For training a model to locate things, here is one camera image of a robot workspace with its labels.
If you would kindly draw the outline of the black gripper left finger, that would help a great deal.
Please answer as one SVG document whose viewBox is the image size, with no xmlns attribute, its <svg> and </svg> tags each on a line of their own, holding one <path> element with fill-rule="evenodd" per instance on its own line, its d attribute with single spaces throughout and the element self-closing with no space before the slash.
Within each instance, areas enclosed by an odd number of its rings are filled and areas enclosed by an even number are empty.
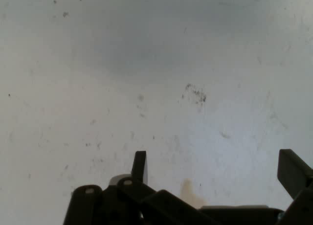
<svg viewBox="0 0 313 225">
<path fill-rule="evenodd" d="M 113 177 L 106 189 L 76 188 L 65 225 L 213 225 L 204 215 L 166 190 L 147 185 L 147 153 L 137 151 L 130 174 Z"/>
</svg>

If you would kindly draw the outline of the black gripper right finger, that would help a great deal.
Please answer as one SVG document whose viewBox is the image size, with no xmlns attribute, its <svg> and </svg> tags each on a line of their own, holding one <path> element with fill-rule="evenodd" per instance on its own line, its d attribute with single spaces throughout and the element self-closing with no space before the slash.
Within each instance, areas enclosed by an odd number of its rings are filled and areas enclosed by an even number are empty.
<svg viewBox="0 0 313 225">
<path fill-rule="evenodd" d="M 313 223 L 313 169 L 293 150 L 279 151 L 277 177 L 293 199 L 279 219 L 279 225 Z"/>
</svg>

